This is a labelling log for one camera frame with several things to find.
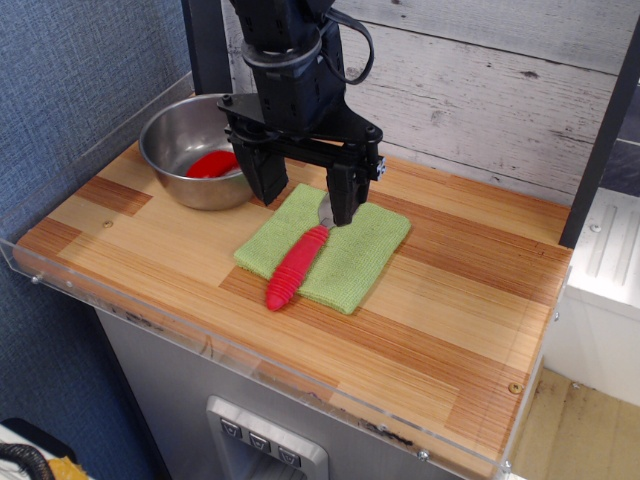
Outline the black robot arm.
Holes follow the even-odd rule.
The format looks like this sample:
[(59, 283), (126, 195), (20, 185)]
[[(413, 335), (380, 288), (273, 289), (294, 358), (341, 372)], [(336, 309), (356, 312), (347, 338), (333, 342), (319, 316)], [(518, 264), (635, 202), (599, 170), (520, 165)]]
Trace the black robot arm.
[(340, 29), (370, 36), (358, 20), (330, 1), (236, 1), (244, 40), (242, 58), (253, 94), (226, 95), (218, 107), (255, 196), (272, 203), (288, 183), (288, 158), (325, 168), (333, 220), (351, 223), (371, 181), (385, 171), (378, 145), (383, 132), (352, 111), (346, 88), (362, 83), (346, 74)]

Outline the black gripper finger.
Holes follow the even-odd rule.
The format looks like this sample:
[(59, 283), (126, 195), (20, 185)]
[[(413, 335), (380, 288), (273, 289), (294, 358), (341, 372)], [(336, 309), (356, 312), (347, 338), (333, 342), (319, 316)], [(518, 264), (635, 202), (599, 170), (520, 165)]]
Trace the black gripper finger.
[(361, 164), (336, 163), (327, 170), (327, 187), (336, 226), (352, 223), (353, 216), (369, 193), (368, 170)]
[(254, 195), (266, 206), (288, 184), (284, 150), (279, 140), (247, 142), (231, 138), (236, 159)]

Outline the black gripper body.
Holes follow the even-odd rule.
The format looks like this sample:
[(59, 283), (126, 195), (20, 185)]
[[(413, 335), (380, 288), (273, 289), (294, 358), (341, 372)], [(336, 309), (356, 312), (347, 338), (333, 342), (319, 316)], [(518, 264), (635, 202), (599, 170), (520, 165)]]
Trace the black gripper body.
[(257, 91), (227, 94), (218, 102), (228, 117), (230, 140), (238, 148), (295, 158), (332, 173), (353, 169), (354, 181), (381, 177), (382, 130), (345, 101), (346, 86), (366, 78), (372, 59), (358, 77), (349, 78), (340, 47), (286, 52), (245, 47), (242, 56)]

